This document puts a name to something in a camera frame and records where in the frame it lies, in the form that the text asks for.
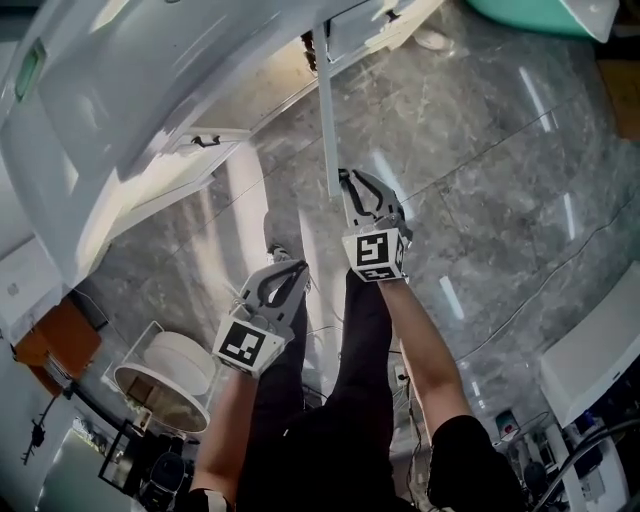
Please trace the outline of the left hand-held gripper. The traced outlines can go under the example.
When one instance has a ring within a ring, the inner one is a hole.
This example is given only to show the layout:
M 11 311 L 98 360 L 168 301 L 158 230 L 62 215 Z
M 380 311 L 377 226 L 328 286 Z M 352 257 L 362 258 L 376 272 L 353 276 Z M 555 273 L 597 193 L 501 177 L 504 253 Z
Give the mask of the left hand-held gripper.
M 212 355 L 232 369 L 261 376 L 294 340 L 293 319 L 306 281 L 306 262 L 286 260 L 254 272 L 221 319 Z

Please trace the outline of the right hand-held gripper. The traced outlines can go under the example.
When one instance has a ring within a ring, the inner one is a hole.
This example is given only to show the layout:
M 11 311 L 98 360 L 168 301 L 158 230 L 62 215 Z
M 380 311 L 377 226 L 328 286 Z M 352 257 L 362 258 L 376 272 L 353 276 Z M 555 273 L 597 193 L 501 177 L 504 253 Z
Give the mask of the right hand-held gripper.
M 401 217 L 395 190 L 376 175 L 353 170 L 353 176 L 378 200 L 373 216 L 364 210 L 350 171 L 338 170 L 339 184 L 349 226 L 362 226 L 342 237 L 350 268 L 364 282 L 406 280 L 404 258 L 413 233 Z

